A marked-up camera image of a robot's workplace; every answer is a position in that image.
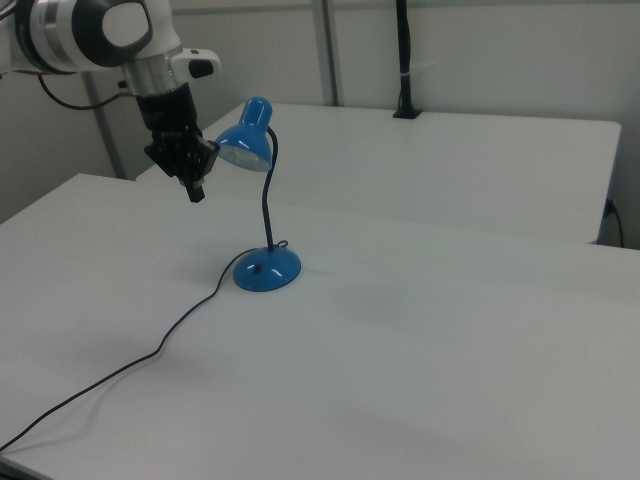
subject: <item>black power cord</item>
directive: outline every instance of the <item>black power cord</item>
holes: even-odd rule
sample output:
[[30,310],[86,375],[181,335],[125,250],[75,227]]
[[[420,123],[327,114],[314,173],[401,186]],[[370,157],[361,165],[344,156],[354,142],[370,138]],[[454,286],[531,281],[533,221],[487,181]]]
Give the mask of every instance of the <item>black power cord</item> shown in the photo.
[[615,215],[616,221],[618,223],[618,235],[620,238],[620,248],[624,248],[624,233],[622,230],[622,220],[620,219],[620,212],[618,212],[618,209],[616,208],[616,201],[611,198],[607,198],[607,201],[604,204],[604,213],[602,216],[603,218],[607,218],[612,213]]
[[400,98],[394,118],[413,120],[422,113],[413,107],[411,100],[411,31],[407,14],[407,0],[396,0],[398,23],[398,52],[400,56]]
[[40,82],[40,85],[42,86],[42,89],[44,90],[44,92],[49,96],[49,98],[51,98],[51,100],[56,102],[58,105],[61,105],[61,106],[65,107],[65,108],[69,108],[71,110],[79,110],[79,111],[95,110],[97,108],[104,107],[105,105],[109,105],[110,103],[115,102],[116,100],[118,100],[121,97],[128,97],[129,96],[128,93],[118,93],[117,95],[114,95],[113,97],[108,98],[104,102],[100,102],[100,103],[98,103],[96,105],[87,105],[87,106],[71,105],[70,103],[63,102],[62,100],[60,100],[58,97],[56,97],[53,94],[53,92],[51,90],[49,90],[49,87],[47,86],[46,82],[44,81],[44,77],[42,75],[38,75],[38,81]]
[[0,21],[7,18],[9,15],[13,14],[16,10],[16,5],[14,1],[7,2],[3,6],[0,7]]
[[216,289],[213,291],[213,293],[211,295],[209,295],[208,297],[200,300],[198,303],[196,303],[193,307],[191,307],[187,313],[185,313],[182,317],[180,317],[180,320],[178,320],[176,323],[173,324],[173,326],[169,329],[169,331],[167,331],[167,333],[164,335],[164,337],[162,338],[162,341],[160,342],[160,345],[158,346],[158,348],[155,349],[155,351],[153,351],[152,353],[150,353],[149,355],[145,355],[144,357],[140,357],[138,360],[135,360],[127,365],[125,365],[124,367],[116,370],[115,372],[107,375],[106,377],[104,377],[102,380],[94,383],[93,385],[91,385],[90,387],[85,388],[84,390],[82,390],[81,392],[76,393],[75,395],[69,397],[68,399],[66,399],[64,402],[59,403],[58,405],[56,405],[55,407],[53,407],[51,410],[43,413],[42,415],[40,415],[31,425],[29,425],[27,428],[25,428],[20,434],[18,434],[17,436],[15,436],[13,439],[9,440],[7,443],[5,443],[2,447],[0,447],[0,454],[2,452],[4,452],[7,448],[9,448],[11,445],[13,445],[14,443],[16,443],[18,440],[20,440],[22,437],[24,437],[33,427],[35,427],[36,425],[38,425],[42,420],[44,420],[45,418],[47,418],[49,415],[51,415],[52,413],[60,410],[62,407],[68,405],[69,403],[73,402],[75,399],[83,396],[86,393],[89,393],[91,390],[99,387],[100,385],[102,385],[103,383],[111,380],[113,377],[121,374],[122,372],[124,372],[125,370],[129,370],[130,368],[138,365],[139,363],[145,362],[155,356],[157,356],[162,349],[164,348],[165,343],[167,342],[167,340],[169,339],[169,337],[171,336],[171,334],[175,331],[176,328],[178,328],[180,326],[180,324],[182,322],[184,322],[184,320],[191,315],[194,310],[196,310],[198,307],[200,307],[202,304],[208,302],[209,300],[211,300],[213,297],[215,297],[218,293],[218,291],[220,290],[220,287],[222,286],[222,282],[224,281],[224,277],[226,276],[227,272],[229,271],[229,269],[233,266],[234,263],[236,263],[241,257],[243,257],[244,255],[246,255],[247,253],[253,252],[255,251],[255,248],[252,248],[250,250],[245,250],[244,252],[236,255],[233,260],[231,260],[227,266],[225,267],[224,271],[222,272],[222,275],[220,275],[220,279],[218,280],[218,285],[216,286]]

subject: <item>black cable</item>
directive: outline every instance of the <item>black cable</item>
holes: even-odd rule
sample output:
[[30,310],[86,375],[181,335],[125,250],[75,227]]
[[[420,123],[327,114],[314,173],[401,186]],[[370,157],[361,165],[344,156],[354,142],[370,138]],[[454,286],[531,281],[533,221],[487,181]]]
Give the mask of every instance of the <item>black cable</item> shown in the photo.
[[269,194],[269,186],[271,185],[271,177],[273,177],[273,171],[276,169],[276,161],[278,160],[278,137],[271,127],[267,128],[267,133],[271,137],[273,142],[273,155],[271,156],[271,170],[267,173],[267,178],[264,181],[264,188],[262,189],[262,217],[264,218],[264,229],[267,233],[267,248],[270,252],[273,251],[273,233],[271,233],[271,218],[269,217],[269,205],[267,204],[267,195]]
[[[11,4],[11,2],[7,3],[4,7],[0,8],[0,11],[4,10],[5,8],[7,8],[9,5]],[[4,20],[5,18],[7,18],[9,15],[13,14],[13,12],[15,12],[16,7],[15,5],[13,7],[11,7],[9,10],[7,10],[4,13],[0,13],[0,21]]]
[[[407,24],[407,32],[409,33],[409,68],[411,68],[411,30],[409,25]],[[398,95],[398,110],[402,109],[402,88],[400,89],[400,94]]]
[[611,204],[611,213],[616,216],[616,220],[618,222],[618,233],[620,235],[620,248],[624,248],[624,234],[622,233],[622,220],[620,220],[620,213],[616,208],[615,204]]
[[115,102],[120,97],[128,96],[128,94],[126,94],[126,93],[118,93],[117,95],[114,95],[113,97],[108,98],[104,102],[100,102],[100,103],[98,103],[96,105],[87,105],[87,106],[71,105],[69,103],[66,103],[66,102],[63,102],[62,100],[60,100],[58,97],[56,97],[53,94],[53,92],[51,92],[51,90],[49,90],[49,87],[47,87],[47,84],[45,83],[44,77],[42,75],[38,75],[38,80],[40,81],[40,85],[42,86],[42,89],[49,96],[49,98],[51,98],[51,100],[56,102],[58,105],[62,105],[63,107],[69,108],[71,110],[80,110],[80,111],[95,110],[97,108],[104,107],[105,105],[109,105],[112,102]]
[[47,418],[49,415],[51,415],[52,413],[60,410],[62,407],[68,405],[69,403],[73,402],[75,399],[83,396],[86,393],[89,393],[91,390],[99,387],[100,385],[102,385],[103,383],[111,380],[113,377],[115,377],[116,375],[121,374],[122,372],[124,372],[125,370],[130,369],[131,367],[134,367],[136,365],[138,365],[139,363],[142,363],[146,360],[149,360],[153,357],[155,357],[156,355],[158,355],[165,343],[167,342],[167,340],[169,339],[169,337],[171,336],[171,334],[175,331],[176,328],[178,328],[180,326],[180,324],[189,316],[191,315],[194,310],[196,310],[198,307],[200,307],[203,303],[208,302],[209,300],[211,300],[213,297],[216,296],[216,294],[218,293],[218,291],[220,290],[220,287],[222,286],[222,282],[224,281],[224,277],[227,274],[227,272],[229,271],[229,269],[233,266],[233,264],[242,256],[246,255],[247,253],[253,252],[255,251],[255,248],[252,248],[250,250],[245,250],[244,252],[236,255],[234,257],[233,260],[231,260],[229,262],[229,264],[225,267],[224,271],[222,272],[222,275],[220,275],[220,280],[218,280],[218,285],[216,286],[216,289],[213,291],[213,293],[211,295],[209,295],[208,297],[200,300],[198,303],[196,303],[193,307],[191,307],[189,309],[189,311],[187,311],[187,313],[185,313],[180,320],[178,320],[176,323],[173,324],[173,326],[169,329],[169,331],[164,335],[164,337],[162,338],[162,341],[160,342],[160,345],[158,346],[158,348],[156,348],[156,350],[153,353],[150,353],[149,355],[145,355],[144,357],[140,357],[138,360],[135,360],[127,365],[125,365],[124,367],[116,370],[115,372],[111,373],[110,375],[107,375],[106,377],[104,377],[102,380],[94,383],[93,385],[91,385],[90,387],[85,388],[84,390],[82,390],[81,392],[76,393],[75,395],[69,397],[68,399],[66,399],[64,402],[59,403],[58,405],[56,405],[55,407],[53,407],[51,410],[43,413],[42,415],[40,415],[40,417],[38,417],[31,425],[29,425],[27,428],[25,428],[19,435],[17,435],[16,437],[14,437],[13,439],[11,439],[9,442],[5,443],[2,447],[0,447],[0,453],[4,452],[7,448],[9,448],[11,445],[13,445],[14,443],[16,443],[18,440],[20,440],[22,437],[24,437],[33,427],[35,427],[37,424],[39,424],[42,420],[44,420],[45,418]]

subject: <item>robotic arm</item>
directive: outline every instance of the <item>robotic arm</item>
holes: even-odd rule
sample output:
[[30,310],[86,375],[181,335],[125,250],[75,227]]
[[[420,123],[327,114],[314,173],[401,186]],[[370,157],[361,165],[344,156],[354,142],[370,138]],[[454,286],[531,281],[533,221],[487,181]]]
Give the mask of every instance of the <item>robotic arm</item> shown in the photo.
[[183,49],[169,0],[0,0],[0,75],[66,75],[121,67],[153,142],[145,152],[192,202],[219,147],[205,141],[189,83],[220,70],[217,55]]

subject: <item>table surface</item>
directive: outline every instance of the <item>table surface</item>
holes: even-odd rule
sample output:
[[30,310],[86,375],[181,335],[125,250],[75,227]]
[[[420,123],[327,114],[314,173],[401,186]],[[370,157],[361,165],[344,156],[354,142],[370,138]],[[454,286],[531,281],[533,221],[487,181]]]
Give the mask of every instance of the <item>table surface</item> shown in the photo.
[[[205,130],[215,140],[241,107]],[[273,199],[396,219],[590,243],[598,238],[620,126],[611,122],[274,105]],[[219,161],[225,195],[264,175]],[[141,182],[175,185],[153,167]]]
[[[272,215],[294,283],[226,282],[161,358],[7,459],[56,480],[637,478],[637,252]],[[152,351],[260,219],[251,199],[78,176],[0,226],[0,443]]]

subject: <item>gooseneck lamp arm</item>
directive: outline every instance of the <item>gooseneck lamp arm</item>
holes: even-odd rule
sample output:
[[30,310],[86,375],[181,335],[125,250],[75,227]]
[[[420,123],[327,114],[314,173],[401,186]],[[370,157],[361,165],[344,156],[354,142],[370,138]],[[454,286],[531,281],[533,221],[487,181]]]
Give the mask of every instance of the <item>gooseneck lamp arm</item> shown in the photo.
[[289,243],[273,244],[269,215],[269,187],[278,160],[278,138],[269,127],[273,107],[264,97],[252,97],[244,106],[240,122],[225,130],[216,140],[220,158],[246,170],[266,172],[262,189],[262,216],[267,246],[243,257],[233,271],[236,284],[251,292],[270,292],[288,285],[302,269],[300,258]]
[[267,233],[267,248],[270,252],[275,248],[273,246],[273,233],[271,233],[271,217],[269,216],[269,204],[268,195],[269,187],[271,186],[271,177],[273,177],[273,171],[276,169],[276,161],[278,160],[278,137],[271,127],[267,129],[267,133],[271,137],[273,143],[273,155],[271,160],[271,170],[267,173],[267,178],[264,181],[264,188],[262,189],[262,216],[264,217],[264,229]]

